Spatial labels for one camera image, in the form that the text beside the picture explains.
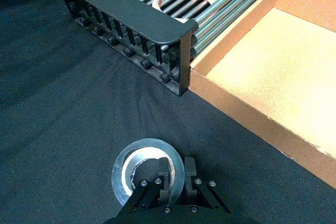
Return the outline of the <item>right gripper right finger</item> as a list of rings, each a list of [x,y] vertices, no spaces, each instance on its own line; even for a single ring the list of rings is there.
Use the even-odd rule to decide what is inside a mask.
[[[197,177],[195,159],[192,157],[185,157],[184,166],[187,204],[231,214],[232,212],[216,194],[215,182],[202,182],[202,180]]]

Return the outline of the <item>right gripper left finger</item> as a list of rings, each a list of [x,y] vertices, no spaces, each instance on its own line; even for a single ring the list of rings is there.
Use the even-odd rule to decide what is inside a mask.
[[[166,157],[159,159],[159,175],[153,182],[143,179],[122,207],[119,215],[129,215],[169,204],[170,170]]]

